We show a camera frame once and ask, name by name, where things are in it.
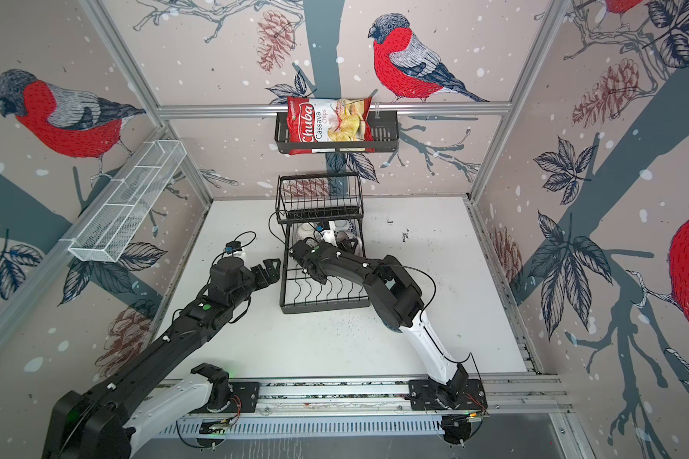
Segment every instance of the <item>bird head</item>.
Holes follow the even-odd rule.
[[[0,114],[4,117],[11,113],[16,116],[27,116],[23,91],[35,81],[38,81],[38,78],[25,70],[14,68],[0,74]]]
[[[410,26],[411,24],[408,23],[408,19],[406,19],[404,15],[399,13],[388,13],[380,16],[372,23],[367,37],[374,38],[378,45],[382,45],[390,32],[393,32],[395,29],[407,29]]]

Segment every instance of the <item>chip bag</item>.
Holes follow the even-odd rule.
[[[289,97],[287,122],[291,142],[358,142],[372,140],[367,114],[371,98],[317,99]],[[332,148],[291,150],[291,154],[327,153]],[[372,151],[347,148],[345,151]]]

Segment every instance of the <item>white wire basket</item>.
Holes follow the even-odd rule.
[[[116,262],[186,156],[178,140],[145,143],[145,152],[69,247],[83,262]]]

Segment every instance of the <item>white floor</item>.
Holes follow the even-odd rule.
[[[365,199],[364,209],[368,257],[393,255],[436,280],[438,289],[428,309],[429,317],[450,353],[462,359],[472,352],[481,373],[524,372],[524,362],[461,198],[370,198]],[[246,248],[248,267],[282,257],[283,244],[267,229],[273,211],[272,200],[212,204],[159,334],[169,326],[174,310],[194,299],[209,276],[212,260],[237,234],[248,230],[258,234]],[[281,233],[275,217],[272,227],[276,234]],[[403,234],[408,235],[405,242]],[[428,301],[433,291],[431,282],[418,272],[412,276]],[[283,314],[278,305],[280,293],[279,283],[253,293],[248,314],[222,328],[169,378],[183,378],[204,362],[226,369],[232,378],[425,374],[406,338],[388,330],[372,307]],[[244,307],[238,307],[235,317]]]

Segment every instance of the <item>black wire rack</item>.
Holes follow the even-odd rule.
[[[350,280],[330,276],[318,283],[289,257],[289,247],[299,240],[304,223],[328,228],[328,221],[346,223],[358,239],[357,254],[365,256],[362,233],[362,185],[356,173],[322,173],[278,178],[276,217],[284,227],[284,269],[281,276],[281,310],[285,314],[366,308],[365,289]]]

